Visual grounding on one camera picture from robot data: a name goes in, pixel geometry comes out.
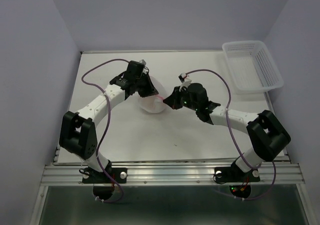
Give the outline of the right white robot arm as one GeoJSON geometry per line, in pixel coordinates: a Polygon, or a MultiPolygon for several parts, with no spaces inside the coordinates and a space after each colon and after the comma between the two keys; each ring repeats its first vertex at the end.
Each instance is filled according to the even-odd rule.
{"type": "Polygon", "coordinates": [[[224,126],[229,132],[238,131],[247,135],[250,148],[230,166],[231,177],[235,180],[242,180],[263,162],[272,162],[291,142],[291,136],[270,110],[250,113],[229,109],[210,101],[206,89],[199,83],[176,86],[163,102],[173,110],[185,107],[195,111],[204,123],[224,126]]]}

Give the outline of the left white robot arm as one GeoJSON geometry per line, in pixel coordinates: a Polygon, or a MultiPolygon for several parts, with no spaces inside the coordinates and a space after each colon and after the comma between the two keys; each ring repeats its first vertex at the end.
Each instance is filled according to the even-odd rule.
{"type": "Polygon", "coordinates": [[[88,105],[76,112],[63,115],[59,135],[59,146],[82,159],[100,182],[111,178],[110,161],[99,151],[102,139],[97,138],[97,126],[104,118],[111,118],[112,109],[138,93],[142,98],[158,95],[151,81],[149,69],[144,60],[128,61],[125,71],[115,76],[106,86],[81,81],[100,90],[100,94],[88,105]]]}

